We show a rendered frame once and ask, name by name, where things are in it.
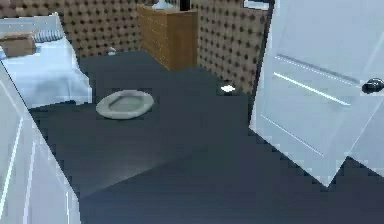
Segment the white bed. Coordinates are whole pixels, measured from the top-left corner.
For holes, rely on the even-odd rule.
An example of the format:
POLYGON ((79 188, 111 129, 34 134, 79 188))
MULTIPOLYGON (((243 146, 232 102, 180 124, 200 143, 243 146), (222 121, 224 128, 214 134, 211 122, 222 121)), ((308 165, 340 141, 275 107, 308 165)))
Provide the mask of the white bed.
MULTIPOLYGON (((64 28, 57 12, 47 16, 0 19, 0 35, 64 28)), ((0 47, 0 61, 10 75, 28 109, 61 102, 77 105, 92 102, 89 78, 80 70, 74 48, 65 36, 36 43, 32 55, 7 57, 0 47)))

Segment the grey round floor cushion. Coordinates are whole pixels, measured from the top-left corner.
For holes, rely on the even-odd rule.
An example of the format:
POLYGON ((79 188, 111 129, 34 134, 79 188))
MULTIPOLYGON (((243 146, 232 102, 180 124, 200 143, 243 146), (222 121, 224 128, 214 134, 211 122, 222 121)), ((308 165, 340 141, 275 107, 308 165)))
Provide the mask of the grey round floor cushion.
POLYGON ((102 117, 114 120, 127 120, 140 117, 154 105, 153 97, 138 90, 114 92, 96 105, 96 112, 102 117))

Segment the white lamp base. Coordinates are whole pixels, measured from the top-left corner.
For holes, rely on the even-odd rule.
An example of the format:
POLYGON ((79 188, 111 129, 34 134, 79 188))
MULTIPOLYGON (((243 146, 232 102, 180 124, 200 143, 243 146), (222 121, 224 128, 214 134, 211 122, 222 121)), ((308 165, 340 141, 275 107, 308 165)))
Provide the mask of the white lamp base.
POLYGON ((152 6, 155 10, 166 10, 173 9, 174 6, 171 3, 168 3, 166 0, 158 0, 156 4, 152 6))

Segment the brown cardboard box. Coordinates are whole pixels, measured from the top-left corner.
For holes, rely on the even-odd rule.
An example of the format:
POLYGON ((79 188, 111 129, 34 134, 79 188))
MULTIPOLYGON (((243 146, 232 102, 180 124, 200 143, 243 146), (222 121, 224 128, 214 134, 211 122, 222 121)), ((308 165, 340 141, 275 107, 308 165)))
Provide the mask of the brown cardboard box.
POLYGON ((31 32, 5 33, 0 36, 0 47, 7 57, 32 55, 36 52, 31 32))

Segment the brown wooden chest of drawers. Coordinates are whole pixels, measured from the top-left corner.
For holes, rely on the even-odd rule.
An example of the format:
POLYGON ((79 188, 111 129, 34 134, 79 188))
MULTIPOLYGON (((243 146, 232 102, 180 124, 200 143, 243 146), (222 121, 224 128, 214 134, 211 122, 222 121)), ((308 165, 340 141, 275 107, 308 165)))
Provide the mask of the brown wooden chest of drawers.
POLYGON ((198 13, 137 5, 142 48, 168 70, 197 64, 198 13))

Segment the white room door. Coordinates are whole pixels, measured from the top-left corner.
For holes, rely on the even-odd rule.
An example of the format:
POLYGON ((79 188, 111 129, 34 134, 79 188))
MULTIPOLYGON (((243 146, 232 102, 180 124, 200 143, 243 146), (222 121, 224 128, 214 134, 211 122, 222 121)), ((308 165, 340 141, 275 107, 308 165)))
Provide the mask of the white room door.
POLYGON ((347 158, 384 177, 384 0, 275 0, 250 128, 328 186, 347 158))

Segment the striped grey pillow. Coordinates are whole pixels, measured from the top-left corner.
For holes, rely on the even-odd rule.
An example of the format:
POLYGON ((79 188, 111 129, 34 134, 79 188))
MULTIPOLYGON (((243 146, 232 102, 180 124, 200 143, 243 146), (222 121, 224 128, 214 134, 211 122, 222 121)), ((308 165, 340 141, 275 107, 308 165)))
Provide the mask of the striped grey pillow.
POLYGON ((58 41, 62 39, 65 34, 61 30, 40 30, 32 35, 36 43, 45 43, 58 41))

